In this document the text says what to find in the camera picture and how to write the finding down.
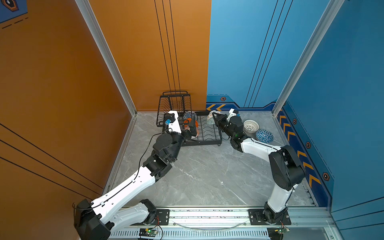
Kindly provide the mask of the black wire dish rack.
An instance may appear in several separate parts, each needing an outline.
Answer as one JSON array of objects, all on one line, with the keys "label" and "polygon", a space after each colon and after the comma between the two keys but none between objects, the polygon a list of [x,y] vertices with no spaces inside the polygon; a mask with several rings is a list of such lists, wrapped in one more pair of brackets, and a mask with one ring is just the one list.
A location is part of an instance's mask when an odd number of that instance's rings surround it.
[{"label": "black wire dish rack", "polygon": [[204,145],[221,145],[222,133],[215,125],[207,124],[207,111],[194,111],[192,109],[191,95],[187,91],[169,91],[163,92],[159,98],[158,113],[156,125],[165,130],[164,115],[169,111],[178,112],[178,120],[182,130],[183,115],[187,111],[197,113],[199,136],[193,140],[184,140],[183,146],[204,146]]}]

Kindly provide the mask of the blue dotted pattern bowl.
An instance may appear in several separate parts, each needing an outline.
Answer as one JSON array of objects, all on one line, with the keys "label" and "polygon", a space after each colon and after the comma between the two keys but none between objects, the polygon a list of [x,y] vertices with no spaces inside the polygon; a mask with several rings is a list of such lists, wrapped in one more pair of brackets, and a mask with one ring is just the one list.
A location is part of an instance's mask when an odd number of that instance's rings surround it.
[{"label": "blue dotted pattern bowl", "polygon": [[265,143],[265,144],[270,144],[274,141],[274,135],[265,129],[259,129],[255,133],[256,139],[259,142]]}]

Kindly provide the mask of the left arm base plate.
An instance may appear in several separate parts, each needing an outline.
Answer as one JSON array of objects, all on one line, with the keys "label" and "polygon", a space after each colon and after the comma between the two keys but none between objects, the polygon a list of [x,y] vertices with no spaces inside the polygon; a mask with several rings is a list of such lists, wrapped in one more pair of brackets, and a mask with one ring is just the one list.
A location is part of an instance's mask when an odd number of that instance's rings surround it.
[{"label": "left arm base plate", "polygon": [[144,220],[144,225],[160,225],[167,226],[170,220],[169,209],[157,209],[156,212],[151,212]]}]

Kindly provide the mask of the orange plastic bowl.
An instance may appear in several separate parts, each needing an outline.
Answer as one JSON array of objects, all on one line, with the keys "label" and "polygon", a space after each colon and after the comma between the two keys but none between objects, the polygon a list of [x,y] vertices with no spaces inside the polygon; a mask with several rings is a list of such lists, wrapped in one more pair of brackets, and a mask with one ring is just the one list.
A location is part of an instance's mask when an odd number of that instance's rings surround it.
[{"label": "orange plastic bowl", "polygon": [[196,126],[196,121],[191,119],[191,118],[187,118],[187,119],[184,120],[184,126],[195,127]]}]

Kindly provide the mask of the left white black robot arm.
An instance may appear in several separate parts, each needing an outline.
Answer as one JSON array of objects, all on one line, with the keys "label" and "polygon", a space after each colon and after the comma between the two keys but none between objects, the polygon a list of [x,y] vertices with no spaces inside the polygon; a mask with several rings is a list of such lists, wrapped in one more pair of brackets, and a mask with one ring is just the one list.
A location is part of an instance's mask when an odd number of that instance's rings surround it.
[{"label": "left white black robot arm", "polygon": [[191,137],[181,129],[175,111],[165,117],[165,130],[157,134],[151,155],[139,163],[131,177],[101,197],[91,202],[83,200],[74,207],[74,227],[80,239],[106,240],[112,232],[130,225],[157,224],[157,209],[150,200],[141,200],[130,208],[124,206],[171,170],[182,143]]}]

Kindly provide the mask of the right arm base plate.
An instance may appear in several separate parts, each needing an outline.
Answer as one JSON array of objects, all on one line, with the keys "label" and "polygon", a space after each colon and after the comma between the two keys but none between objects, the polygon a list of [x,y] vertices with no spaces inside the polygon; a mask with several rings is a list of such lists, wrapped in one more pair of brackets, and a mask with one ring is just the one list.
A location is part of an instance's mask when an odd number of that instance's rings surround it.
[{"label": "right arm base plate", "polygon": [[251,225],[284,225],[292,224],[288,214],[288,209],[279,213],[274,213],[269,209],[250,209],[248,210]]}]

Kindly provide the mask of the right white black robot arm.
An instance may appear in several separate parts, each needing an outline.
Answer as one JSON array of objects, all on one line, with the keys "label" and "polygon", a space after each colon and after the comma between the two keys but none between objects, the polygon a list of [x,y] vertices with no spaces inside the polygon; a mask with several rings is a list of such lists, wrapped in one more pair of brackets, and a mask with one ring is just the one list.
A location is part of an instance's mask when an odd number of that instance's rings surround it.
[{"label": "right white black robot arm", "polygon": [[245,134],[244,124],[240,116],[227,116],[212,113],[215,125],[224,132],[232,147],[245,154],[250,154],[270,163],[273,180],[273,191],[265,203],[262,216],[267,224],[281,223],[288,215],[287,203],[297,186],[306,176],[306,171],[293,147],[272,146],[262,143]]}]

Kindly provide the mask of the red geometric pattern bowl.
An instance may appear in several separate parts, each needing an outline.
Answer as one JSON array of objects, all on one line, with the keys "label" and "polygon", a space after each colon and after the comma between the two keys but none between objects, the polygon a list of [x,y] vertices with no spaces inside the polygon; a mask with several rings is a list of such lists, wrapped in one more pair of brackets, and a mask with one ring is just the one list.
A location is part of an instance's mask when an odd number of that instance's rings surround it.
[{"label": "red geometric pattern bowl", "polygon": [[199,136],[199,129],[195,126],[190,126],[191,139],[195,139]]}]

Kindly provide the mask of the white lattice pattern bowl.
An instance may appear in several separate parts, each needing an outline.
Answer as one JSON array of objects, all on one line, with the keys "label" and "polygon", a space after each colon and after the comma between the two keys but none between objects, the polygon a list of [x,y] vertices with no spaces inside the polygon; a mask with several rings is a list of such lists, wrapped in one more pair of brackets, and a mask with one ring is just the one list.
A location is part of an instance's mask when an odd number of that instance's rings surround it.
[{"label": "white lattice pattern bowl", "polygon": [[254,134],[260,129],[259,124],[254,120],[244,121],[244,131],[249,134]]}]

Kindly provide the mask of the green geometric pattern bowl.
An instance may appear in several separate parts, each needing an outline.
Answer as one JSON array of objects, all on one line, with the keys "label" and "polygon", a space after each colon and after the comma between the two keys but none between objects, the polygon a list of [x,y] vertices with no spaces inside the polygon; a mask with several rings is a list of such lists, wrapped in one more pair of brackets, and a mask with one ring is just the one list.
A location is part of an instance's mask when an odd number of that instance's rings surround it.
[{"label": "green geometric pattern bowl", "polygon": [[218,111],[210,111],[207,116],[207,124],[215,125],[214,113],[218,113]]}]

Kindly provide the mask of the blue floral white bowl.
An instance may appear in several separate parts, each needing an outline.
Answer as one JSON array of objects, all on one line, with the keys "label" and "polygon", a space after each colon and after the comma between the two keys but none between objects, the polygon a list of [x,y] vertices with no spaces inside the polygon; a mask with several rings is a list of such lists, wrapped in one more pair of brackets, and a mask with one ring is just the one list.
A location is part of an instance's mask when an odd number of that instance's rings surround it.
[{"label": "blue floral white bowl", "polygon": [[197,115],[197,113],[195,113],[193,111],[187,111],[183,115],[183,120],[187,120],[187,119],[197,120],[198,119],[198,115]]}]

